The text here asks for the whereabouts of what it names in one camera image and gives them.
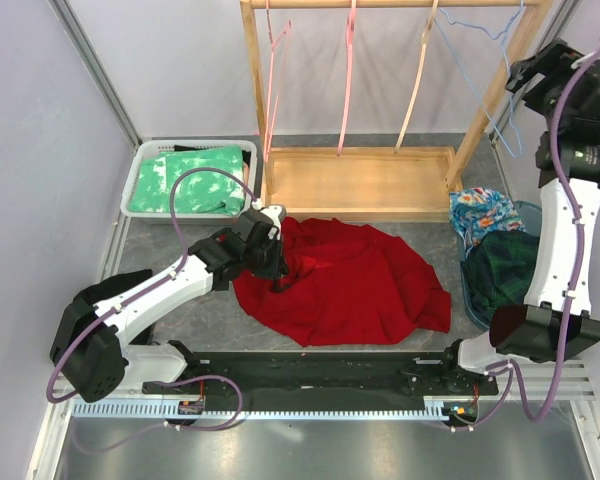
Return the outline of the light blue wire hanger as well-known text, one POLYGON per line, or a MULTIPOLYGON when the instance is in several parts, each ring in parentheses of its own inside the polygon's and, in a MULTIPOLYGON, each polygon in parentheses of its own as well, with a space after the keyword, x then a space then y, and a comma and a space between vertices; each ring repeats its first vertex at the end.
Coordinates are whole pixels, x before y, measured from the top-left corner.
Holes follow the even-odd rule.
MULTIPOLYGON (((517 21, 521 18, 525 2, 524 1, 515 1, 514 5, 516 6, 515 11, 508 18, 504 26, 498 31, 490 30, 486 25, 471 23, 468 21, 463 21, 459 18, 455 18, 447 9, 442 8, 440 12, 443 15, 443 20, 449 27, 461 27, 468 30, 480 32, 483 34, 490 42, 494 45, 498 46, 500 60, 505 68, 505 73, 511 73, 511 61, 507 52, 508 41, 510 37, 510 33, 512 28, 516 25, 517 21)), ((486 94, 480 95, 477 90, 477 86, 475 85, 473 78, 469 74, 466 66, 464 65, 464 61, 461 59, 456 47, 453 45, 453 42, 449 38, 446 29, 440 25, 438 20, 434 21, 434 26, 436 27, 437 32, 440 34, 447 51, 451 55, 452 60, 454 61, 458 71, 461 74, 464 82, 469 88, 470 93, 474 97, 478 105, 478 112, 483 113, 487 120, 487 126, 491 128, 491 132, 495 134, 496 139, 500 141, 502 146, 505 149, 505 152, 508 153, 512 158, 519 159, 522 157, 524 153, 524 146, 522 142, 522 138, 520 135, 520 130, 517 127, 514 116, 514 94, 507 93, 506 101, 505 101, 505 112, 508 114, 508 119, 506 120, 506 125, 512 130, 514 134, 514 143, 509 142, 503 131, 503 127, 500 126, 499 121, 495 119, 494 113, 489 110, 487 106, 486 94)))

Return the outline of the red skirt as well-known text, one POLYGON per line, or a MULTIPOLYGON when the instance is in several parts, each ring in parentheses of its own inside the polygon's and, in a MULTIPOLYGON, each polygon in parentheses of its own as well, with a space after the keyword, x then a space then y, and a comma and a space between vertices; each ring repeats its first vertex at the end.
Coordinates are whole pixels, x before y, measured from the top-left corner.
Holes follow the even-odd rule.
POLYGON ((243 273, 244 312, 307 346, 394 345, 417 329, 447 333, 451 296, 434 268, 403 239, 370 225, 287 218, 284 258, 293 286, 243 273))

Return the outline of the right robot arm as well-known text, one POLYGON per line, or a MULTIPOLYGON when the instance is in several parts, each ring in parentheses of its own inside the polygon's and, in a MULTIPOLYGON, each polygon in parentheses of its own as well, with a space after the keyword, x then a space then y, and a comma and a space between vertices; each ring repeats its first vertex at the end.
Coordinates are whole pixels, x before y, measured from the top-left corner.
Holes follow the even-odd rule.
POLYGON ((521 304, 498 308, 487 332, 450 347, 453 359, 437 371, 449 393, 502 362, 561 364, 600 341, 588 286, 600 209, 600 48, 583 55, 556 40, 516 62, 506 88, 515 93, 536 75, 542 80, 523 97, 547 122, 536 152, 542 223, 534 274, 521 304))

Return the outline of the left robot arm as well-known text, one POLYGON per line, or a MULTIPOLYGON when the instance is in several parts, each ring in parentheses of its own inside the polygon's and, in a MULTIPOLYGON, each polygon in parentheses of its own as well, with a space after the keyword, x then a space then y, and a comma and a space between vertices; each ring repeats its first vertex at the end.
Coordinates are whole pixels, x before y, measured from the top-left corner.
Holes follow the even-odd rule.
POLYGON ((162 272, 145 269, 107 279, 95 287, 102 296, 96 302, 75 297, 52 343, 54 374, 87 403, 104 399, 124 380, 191 392, 200 378, 195 364, 173 345, 138 345, 136 339, 180 305, 228 289, 245 271, 268 280, 286 276, 285 216, 282 205, 252 206, 232 226, 188 247, 162 272))

